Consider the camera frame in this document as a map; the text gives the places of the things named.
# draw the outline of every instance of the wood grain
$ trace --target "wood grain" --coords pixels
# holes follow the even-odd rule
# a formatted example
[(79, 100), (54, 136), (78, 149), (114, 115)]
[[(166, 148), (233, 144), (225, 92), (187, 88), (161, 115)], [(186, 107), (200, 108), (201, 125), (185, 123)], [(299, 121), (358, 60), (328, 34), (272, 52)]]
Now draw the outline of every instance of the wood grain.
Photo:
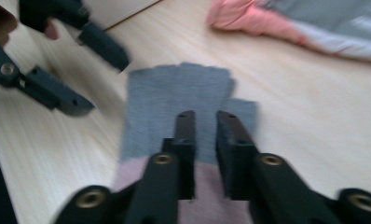
[[(0, 0), (10, 10), (15, 0)], [(371, 63), (314, 53), (270, 37), (208, 27), (208, 0), (166, 0), (108, 32), (130, 52), (119, 74), (61, 38), (21, 26), (6, 51), (23, 69), (39, 64), (97, 108), (83, 118), (49, 112), (17, 91), (0, 88), (0, 162), (20, 223), (49, 223), (78, 189), (110, 186), (122, 133), (129, 71), (164, 63), (227, 68), (234, 97), (259, 104), (254, 140), (289, 162), (317, 191), (371, 191)]]

